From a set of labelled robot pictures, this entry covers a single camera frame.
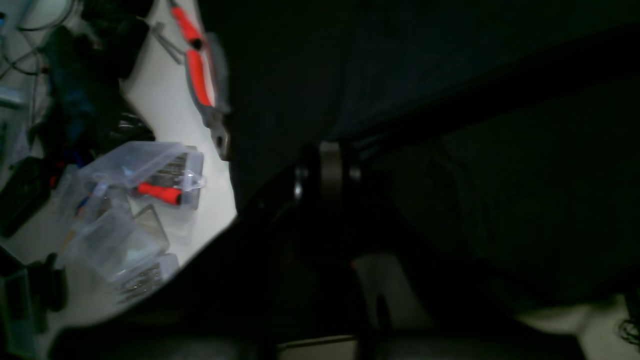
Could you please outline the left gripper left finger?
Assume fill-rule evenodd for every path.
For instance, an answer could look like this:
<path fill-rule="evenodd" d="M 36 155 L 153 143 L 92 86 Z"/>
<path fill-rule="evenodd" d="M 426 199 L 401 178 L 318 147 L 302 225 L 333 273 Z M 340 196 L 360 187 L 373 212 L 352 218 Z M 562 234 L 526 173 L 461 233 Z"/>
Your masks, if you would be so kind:
<path fill-rule="evenodd" d="M 317 146 L 304 145 L 294 167 L 294 200 L 312 206 L 320 192 L 320 154 Z"/>

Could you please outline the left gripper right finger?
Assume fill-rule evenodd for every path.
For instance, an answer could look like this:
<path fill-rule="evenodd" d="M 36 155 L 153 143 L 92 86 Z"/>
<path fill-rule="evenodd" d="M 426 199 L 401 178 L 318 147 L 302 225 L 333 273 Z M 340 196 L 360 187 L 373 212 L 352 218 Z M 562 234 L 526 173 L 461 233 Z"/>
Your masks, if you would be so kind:
<path fill-rule="evenodd" d="M 361 161 L 346 142 L 323 141 L 318 148 L 322 206 L 355 206 L 361 197 Z"/>

